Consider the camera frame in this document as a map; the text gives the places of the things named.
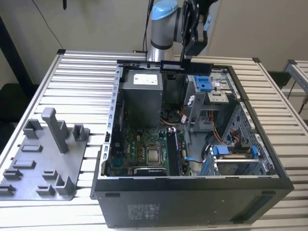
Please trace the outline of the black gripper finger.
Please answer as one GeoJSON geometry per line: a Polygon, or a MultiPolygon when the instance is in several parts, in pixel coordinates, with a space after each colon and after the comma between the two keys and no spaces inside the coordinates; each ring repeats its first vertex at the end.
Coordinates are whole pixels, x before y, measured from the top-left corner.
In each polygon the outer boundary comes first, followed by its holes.
{"type": "Polygon", "coordinates": [[[187,66],[187,64],[190,63],[190,61],[191,61],[191,56],[186,55],[185,49],[186,49],[186,45],[183,44],[182,51],[181,51],[181,54],[180,54],[180,66],[182,68],[185,68],[187,66]]]}

